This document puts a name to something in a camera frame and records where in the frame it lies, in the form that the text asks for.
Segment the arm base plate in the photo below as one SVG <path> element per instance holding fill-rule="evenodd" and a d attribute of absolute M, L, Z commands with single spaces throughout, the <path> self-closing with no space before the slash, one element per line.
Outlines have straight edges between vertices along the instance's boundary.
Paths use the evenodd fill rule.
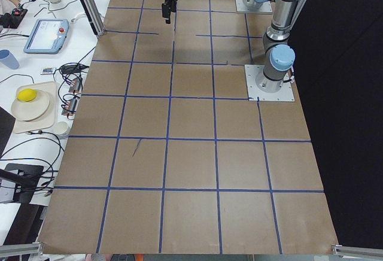
<path fill-rule="evenodd" d="M 237 13 L 272 14 L 270 0 L 235 0 Z"/>
<path fill-rule="evenodd" d="M 248 99 L 252 101 L 294 102 L 294 94 L 288 74 L 279 81 L 271 81 L 264 75 L 264 65 L 245 65 Z"/>

